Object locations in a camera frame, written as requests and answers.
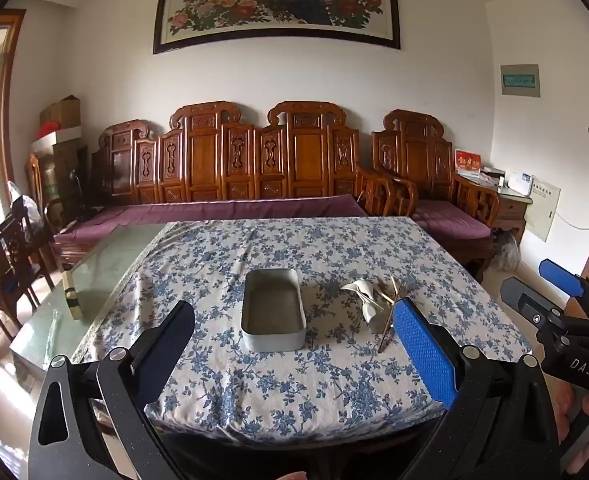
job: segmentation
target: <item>purple cushion cover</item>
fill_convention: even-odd
[[[70,231],[57,234],[57,242],[94,245],[119,225],[164,224],[191,220],[237,220],[255,218],[329,218],[367,216],[350,195],[327,198],[276,200],[226,200],[221,202],[184,202],[111,206],[92,220],[76,224]]]
[[[419,200],[412,219],[436,240],[477,240],[491,235],[489,227],[445,200]]]

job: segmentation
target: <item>metal screw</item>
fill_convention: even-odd
[[[539,364],[539,361],[537,361],[536,357],[528,354],[524,355],[524,364],[526,366],[530,366],[531,368],[535,368]]]
[[[65,363],[65,355],[57,355],[57,357],[50,361],[50,366],[52,368],[59,368],[63,366],[63,363]]]
[[[463,347],[463,355],[468,357],[468,359],[478,359],[481,352],[479,352],[476,346],[465,346]]]
[[[110,352],[110,360],[111,361],[121,361],[124,357],[126,357],[127,350],[125,348],[115,348],[113,351]]]

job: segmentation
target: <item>blue floral pattern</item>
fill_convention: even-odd
[[[252,353],[241,336],[244,278],[295,269],[307,318],[300,351]],[[178,300],[196,327],[161,397],[146,407],[155,427],[244,443],[357,440],[439,415],[399,339],[377,354],[361,303],[340,287],[395,275],[415,304],[460,344],[489,358],[530,350],[506,314],[409,218],[177,222],[125,276],[75,362],[129,347]]]

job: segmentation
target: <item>blue textured pad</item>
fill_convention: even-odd
[[[393,325],[430,396],[450,409],[457,396],[455,370],[406,300],[395,304]]]
[[[557,288],[561,288],[572,298],[583,296],[584,290],[577,276],[550,260],[544,260],[539,264],[539,276],[548,280]]]

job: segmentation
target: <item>hand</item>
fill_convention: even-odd
[[[299,471],[298,473],[290,473],[289,475],[282,476],[276,480],[308,480],[308,475],[305,471]]]
[[[553,409],[555,410],[555,420],[557,421],[557,431],[559,434],[559,441],[561,442],[566,438],[570,431],[570,422],[567,417],[567,413],[572,407],[574,402],[574,394],[572,393],[571,386],[568,383],[562,383],[559,385],[559,389],[556,395],[556,402],[553,402]],[[589,394],[586,394],[583,398],[583,411],[589,416]],[[582,449],[571,464],[566,468],[566,471],[570,474],[577,473],[583,465],[588,461],[589,458],[589,443]]]

